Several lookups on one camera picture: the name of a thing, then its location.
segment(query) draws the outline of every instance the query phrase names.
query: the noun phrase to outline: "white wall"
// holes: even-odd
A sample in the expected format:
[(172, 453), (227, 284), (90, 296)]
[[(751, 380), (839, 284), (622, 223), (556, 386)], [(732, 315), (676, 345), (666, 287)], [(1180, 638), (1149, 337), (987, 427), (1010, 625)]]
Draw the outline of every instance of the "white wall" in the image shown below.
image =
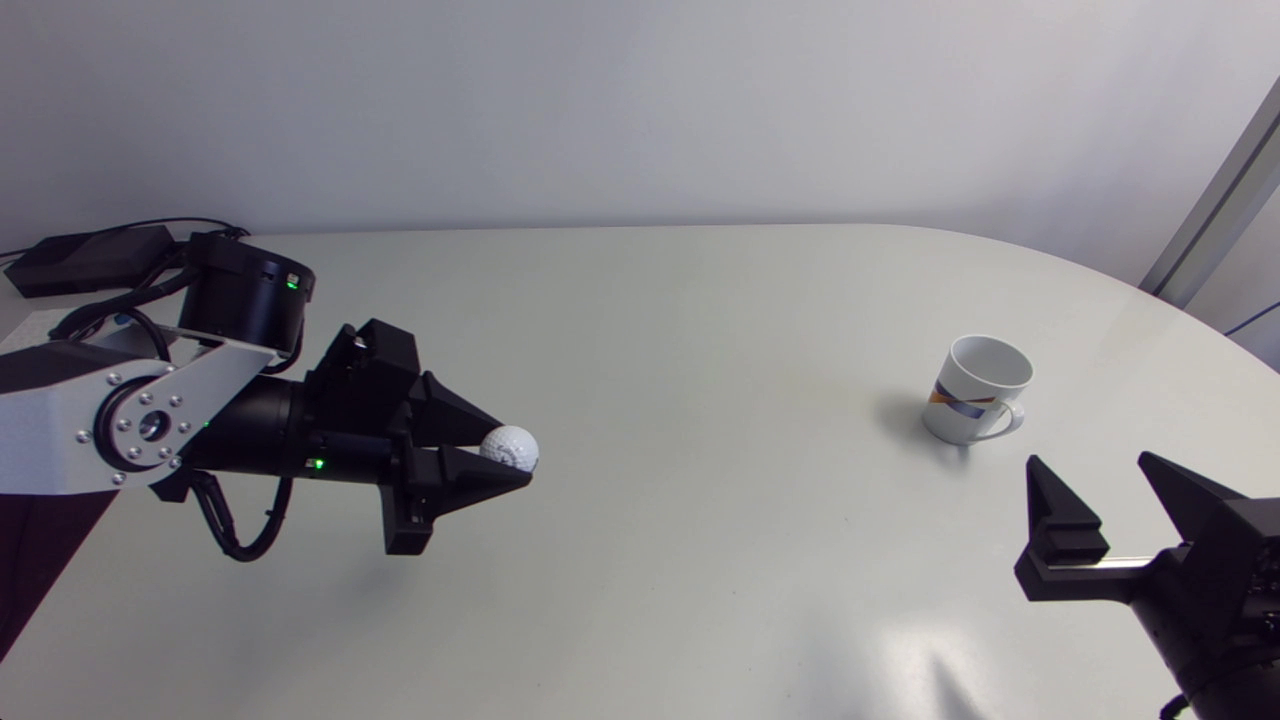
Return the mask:
[(877, 220), (1137, 282), (1277, 35), (1274, 0), (4, 0), (0, 245)]

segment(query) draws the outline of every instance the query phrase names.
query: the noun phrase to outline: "table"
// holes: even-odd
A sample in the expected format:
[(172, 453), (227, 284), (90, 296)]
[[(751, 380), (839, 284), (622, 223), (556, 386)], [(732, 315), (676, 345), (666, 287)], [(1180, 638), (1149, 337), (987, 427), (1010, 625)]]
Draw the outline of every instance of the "table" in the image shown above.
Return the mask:
[[(538, 436), (534, 483), (406, 559), (381, 553), (371, 488), (302, 482), (252, 565), (193, 505), (123, 493), (0, 665), (0, 717), (1152, 717), (1176, 687), (1128, 609), (1023, 598), (1028, 455), (1097, 510), (1112, 555), (1176, 542), (1143, 450), (1280, 495), (1266, 365), (991, 240), (252, 240), (319, 277), (292, 377), (343, 322), (401, 325), (445, 384)], [(1023, 429), (963, 450), (918, 418), (970, 332), (1037, 377)], [(224, 482), (256, 532), (274, 482)]]

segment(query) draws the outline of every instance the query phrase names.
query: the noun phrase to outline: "cable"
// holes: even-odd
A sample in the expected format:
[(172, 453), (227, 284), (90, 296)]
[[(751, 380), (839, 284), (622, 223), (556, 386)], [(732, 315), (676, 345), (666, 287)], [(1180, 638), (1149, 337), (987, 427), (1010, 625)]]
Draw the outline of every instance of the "cable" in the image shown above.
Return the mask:
[(195, 217), (195, 215), (178, 215), (178, 217), (174, 217), (174, 218), (152, 218), (150, 220), (137, 220), (137, 222), (133, 222), (133, 223), (124, 223), (123, 225), (113, 225), (110, 228), (102, 228), (100, 231), (93, 231), (93, 232), (90, 232), (88, 234), (102, 234), (102, 233), (108, 233), (108, 232), (120, 232), (120, 231), (127, 231), (129, 228), (141, 228), (141, 227), (145, 227), (145, 225), (163, 225), (165, 223), (209, 223), (211, 225), (221, 225), (224, 228), (224, 231), (225, 231), (224, 234), (228, 234), (228, 237), (236, 237), (236, 238), (247, 237), (247, 236), (253, 234), (253, 233), (248, 232), (247, 229), (244, 229), (244, 228), (242, 228), (239, 225), (233, 225), (233, 224), (228, 223), (227, 220), (219, 220), (216, 218), (201, 218), (201, 217)]
[[(232, 240), (239, 240), (242, 237), (248, 237), (248, 236), (253, 234), (250, 231), (247, 231), (247, 229), (244, 229), (244, 228), (242, 228), (239, 225), (233, 225), (232, 223), (228, 223), (227, 220), (219, 220), (216, 218), (201, 218), (201, 217), (196, 217), (196, 215), (189, 215), (189, 217), (178, 215), (178, 217), (173, 217), (173, 218), (152, 218), (150, 220), (137, 220), (134, 223), (124, 223), (123, 225), (113, 225), (110, 228), (102, 228), (100, 231), (91, 231), (91, 232), (83, 233), (83, 234), (95, 236), (95, 234), (102, 234), (102, 233), (109, 233), (109, 232), (127, 231), (129, 228), (141, 228), (141, 227), (145, 227), (145, 225), (160, 225), (160, 224), (164, 224), (164, 223), (209, 223), (211, 225), (221, 225), (223, 229), (219, 231), (219, 232), (221, 232), (221, 234), (224, 234), (224, 236), (227, 236), (227, 237), (229, 237)], [(23, 255), (26, 252), (31, 252), (35, 249), (36, 249), (36, 246), (32, 245), (31, 247), (23, 247), (22, 250), (9, 250), (8, 252), (0, 252), (0, 258), (10, 258), (13, 255)]]
[(68, 313), (68, 315), (63, 318), (63, 322), (58, 323), (54, 329), (49, 331), (49, 338), (68, 340), (78, 331), (87, 328), (100, 318), (124, 313), (125, 310), (131, 310), (138, 305), (146, 305), (154, 300), (160, 300), (161, 297), (173, 295), (196, 282), (196, 278), (198, 277), (200, 269), (188, 265), (177, 275), (155, 286), (133, 290), (101, 302), (93, 302), (77, 307), (76, 310)]
[(1165, 707), (1160, 708), (1160, 720), (1178, 720), (1178, 716), (1190, 707), (1190, 702), (1187, 701), (1187, 696), (1180, 694), (1174, 700), (1165, 703)]
[(169, 356), (169, 342), (165, 341), (164, 333), (161, 333), (160, 328), (151, 322), (151, 318), (147, 318), (146, 313), (136, 307), (129, 307), (120, 314), (133, 318), (133, 322), (146, 331), (147, 337), (151, 338), (151, 343), (156, 346), (156, 357), (164, 360), (165, 363), (173, 361), (173, 357)]
[(191, 491), (200, 502), (200, 511), (205, 515), (209, 532), (214, 534), (214, 541), (223, 548), (223, 553), (238, 562), (252, 562), (266, 555), (275, 537), (280, 534), (284, 511), (289, 506), (289, 496), (293, 495), (293, 478), (280, 478), (280, 483), (275, 487), (275, 501), (266, 511), (266, 524), (262, 525), (257, 539), (248, 546), (242, 546), (236, 537), (236, 520), (232, 518), (230, 507), (227, 506), (218, 478), (209, 473), (196, 473), (191, 480)]
[(307, 329), (306, 319), (298, 323), (298, 340), (293, 341), (293, 354), (289, 355), (283, 363), (276, 363), (275, 365), (262, 368), (261, 374), (264, 375), (279, 375), (280, 373), (288, 370), (298, 361), (298, 355), (302, 355), (302, 334)]
[(1234, 333), (1234, 332), (1236, 332), (1236, 331), (1243, 331), (1243, 329), (1244, 329), (1244, 328), (1245, 328), (1245, 327), (1247, 327), (1247, 325), (1248, 325), (1249, 323), (1252, 323), (1253, 320), (1257, 320), (1258, 318), (1261, 318), (1262, 315), (1266, 315), (1267, 313), (1270, 313), (1270, 311), (1275, 310), (1276, 307), (1280, 307), (1280, 302), (1276, 302), (1275, 305), (1271, 305), (1271, 306), (1270, 306), (1270, 307), (1267, 307), (1266, 310), (1262, 310), (1261, 313), (1258, 313), (1258, 314), (1253, 315), (1253, 316), (1252, 316), (1252, 318), (1249, 318), (1248, 320), (1244, 320), (1244, 322), (1243, 322), (1243, 323), (1240, 323), (1239, 325), (1235, 325), (1234, 328), (1231, 328), (1231, 329), (1226, 331), (1226, 332), (1225, 332), (1225, 333), (1222, 333), (1222, 334), (1224, 334), (1224, 336), (1226, 336), (1226, 337), (1231, 337), (1231, 333)]

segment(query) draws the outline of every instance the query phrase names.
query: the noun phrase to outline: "white golf ball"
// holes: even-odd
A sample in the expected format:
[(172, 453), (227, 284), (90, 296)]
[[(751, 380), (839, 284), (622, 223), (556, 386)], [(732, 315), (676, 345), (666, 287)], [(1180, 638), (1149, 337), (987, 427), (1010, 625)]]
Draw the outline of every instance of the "white golf ball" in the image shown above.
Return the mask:
[(525, 428), (500, 425), (484, 436), (480, 456), (532, 473), (538, 466), (538, 441)]

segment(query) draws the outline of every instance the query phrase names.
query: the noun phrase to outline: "white mug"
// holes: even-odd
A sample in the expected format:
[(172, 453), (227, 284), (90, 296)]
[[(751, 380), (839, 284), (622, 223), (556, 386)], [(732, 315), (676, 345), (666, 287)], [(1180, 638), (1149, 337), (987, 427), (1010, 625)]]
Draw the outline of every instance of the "white mug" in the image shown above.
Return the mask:
[[(952, 445), (1007, 436), (1023, 425), (1023, 406), (1015, 398), (1033, 374), (1032, 361), (1002, 340), (957, 338), (924, 406), (924, 427)], [(1001, 415), (1009, 415), (1009, 424), (991, 432)]]

